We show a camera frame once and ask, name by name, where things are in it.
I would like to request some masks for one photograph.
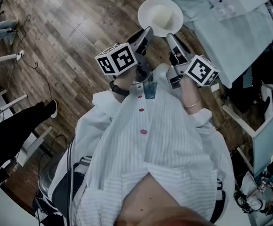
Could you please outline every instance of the white chair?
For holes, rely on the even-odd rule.
[[[273,90],[273,85],[263,85]],[[222,108],[252,137],[254,148],[253,173],[257,176],[266,166],[273,161],[273,113],[254,131],[231,108],[224,105]]]

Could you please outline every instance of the bracelet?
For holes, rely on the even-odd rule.
[[[193,105],[191,105],[191,106],[186,106],[186,108],[191,108],[191,107],[193,107],[193,106],[196,106],[196,105],[198,105],[200,102],[201,102],[201,99],[199,100],[199,102],[197,102],[197,103],[195,103],[195,104],[193,104]]]

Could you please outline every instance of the skin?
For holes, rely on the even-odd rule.
[[[136,77],[136,67],[121,74],[114,85],[128,91]],[[180,81],[183,104],[188,114],[199,112],[203,108],[197,84],[187,75]],[[112,92],[122,103],[125,99]],[[148,174],[126,196],[116,226],[211,226],[199,214],[181,207],[161,185]]]

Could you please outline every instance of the light blue cloth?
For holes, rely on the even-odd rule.
[[[173,0],[182,9],[184,24],[193,29],[220,80],[231,88],[273,40],[273,20],[265,5],[246,15],[219,21],[208,0]]]

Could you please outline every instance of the white plate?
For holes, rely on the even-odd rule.
[[[154,7],[157,5],[164,5],[173,11],[167,29],[160,28],[152,22],[155,15]],[[143,29],[152,27],[154,35],[157,37],[166,37],[168,33],[177,33],[183,26],[184,21],[182,10],[171,0],[147,0],[143,2],[138,10],[137,18]]]

